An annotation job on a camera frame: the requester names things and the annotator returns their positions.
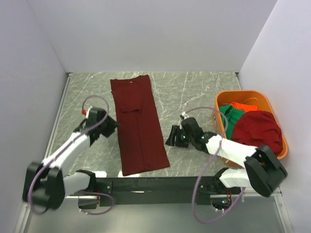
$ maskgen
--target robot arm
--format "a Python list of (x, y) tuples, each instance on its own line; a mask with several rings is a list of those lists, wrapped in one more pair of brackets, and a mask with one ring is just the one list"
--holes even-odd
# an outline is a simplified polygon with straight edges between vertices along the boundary
[[(181, 127), (194, 147), (208, 154), (214, 154), (222, 137), (213, 132), (204, 132), (193, 117), (182, 120)], [(259, 148), (242, 145), (228, 139), (222, 140), (219, 156), (237, 163), (244, 169), (227, 169), (220, 181), (225, 187), (252, 187), (268, 197), (287, 177), (287, 171), (268, 146)]]
[[(28, 166), (22, 196), (25, 202), (28, 202), (27, 195), (35, 175), (43, 166), (46, 166), (51, 161), (53, 162), (44, 170), (35, 183), (32, 192), (35, 205), (57, 209), (66, 196), (72, 195), (80, 190), (94, 190), (96, 186), (95, 173), (78, 170), (71, 176), (67, 175), (78, 156), (87, 150), (101, 134), (109, 137), (115, 131), (115, 128), (119, 126), (114, 119), (107, 116), (107, 119), (101, 125), (88, 133), (83, 133), (85, 128), (93, 126), (105, 115), (106, 111), (104, 109), (90, 107), (86, 112), (86, 118), (56, 152), (42, 162), (32, 162)], [(56, 156), (66, 147), (67, 149), (55, 160)]]

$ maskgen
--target red cloth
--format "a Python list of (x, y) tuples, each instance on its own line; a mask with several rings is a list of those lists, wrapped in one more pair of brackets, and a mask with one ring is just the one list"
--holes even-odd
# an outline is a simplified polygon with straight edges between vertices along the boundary
[(122, 174), (169, 167), (148, 75), (110, 80), (116, 106)]
[(234, 125), (231, 140), (256, 147), (265, 144), (276, 156), (283, 150), (282, 131), (273, 114), (266, 111), (244, 113)]

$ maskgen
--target gray marble surface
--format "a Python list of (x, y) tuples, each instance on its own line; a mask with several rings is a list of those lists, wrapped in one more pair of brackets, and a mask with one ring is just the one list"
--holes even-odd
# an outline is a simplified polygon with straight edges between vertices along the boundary
[[(179, 115), (183, 111), (198, 106), (214, 106), (217, 93), (240, 88), (235, 73), (231, 72), (74, 73), (70, 78), (59, 124), (54, 134), (52, 152), (69, 138), (73, 129), (83, 120), (81, 105), (86, 97), (94, 94), (104, 96), (111, 107), (109, 115), (116, 119), (110, 79), (130, 79), (142, 74), (149, 74), (151, 79), (164, 141), (169, 136), (171, 126), (180, 122)], [(87, 105), (105, 107), (98, 99), (90, 99)], [(192, 116), (205, 131), (214, 131), (210, 110), (196, 110)], [(144, 172), (140, 174), (141, 177), (198, 176), (210, 158), (210, 155), (199, 152), (192, 146), (187, 149), (165, 146), (165, 149), (171, 167)], [(223, 162), (217, 158), (206, 175), (214, 175), (223, 167)], [(73, 164), (70, 174), (78, 169), (106, 171), (108, 177), (117, 177), (121, 171), (117, 133), (108, 139), (101, 137), (83, 152)]]

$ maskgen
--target white wall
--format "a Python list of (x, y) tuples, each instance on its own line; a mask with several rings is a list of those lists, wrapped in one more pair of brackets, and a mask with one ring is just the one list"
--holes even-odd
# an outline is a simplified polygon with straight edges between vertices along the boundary
[(296, 233), (310, 232), (311, 1), (278, 0), (239, 78), (269, 98), (290, 152), (281, 188)]
[(27, 165), (41, 160), (66, 81), (26, 0), (0, 6), (0, 228), (13, 232)]
[(28, 0), (66, 71), (240, 71), (276, 0)]

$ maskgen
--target orange basket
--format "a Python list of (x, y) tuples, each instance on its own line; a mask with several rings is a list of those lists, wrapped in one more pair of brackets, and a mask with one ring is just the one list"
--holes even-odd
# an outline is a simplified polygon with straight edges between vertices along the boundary
[[(215, 109), (219, 110), (219, 106), (225, 106), (225, 105), (230, 104), (231, 102), (255, 105), (263, 111), (270, 112), (273, 114), (277, 124), (279, 125), (276, 119), (276, 115), (274, 114), (268, 99), (262, 93), (258, 91), (253, 91), (253, 90), (222, 91), (216, 96)], [(213, 120), (215, 132), (218, 134), (222, 134), (224, 131), (224, 125), (222, 123), (221, 115), (213, 111), (212, 120)], [(288, 145), (283, 134), (282, 134), (282, 139), (283, 139), (283, 150), (281, 154), (279, 154), (277, 157), (279, 160), (284, 158), (288, 152)], [(232, 161), (228, 161), (227, 159), (224, 159), (224, 158), (222, 158), (222, 161), (224, 161), (227, 166), (231, 166), (231, 167), (239, 166), (236, 163)]]

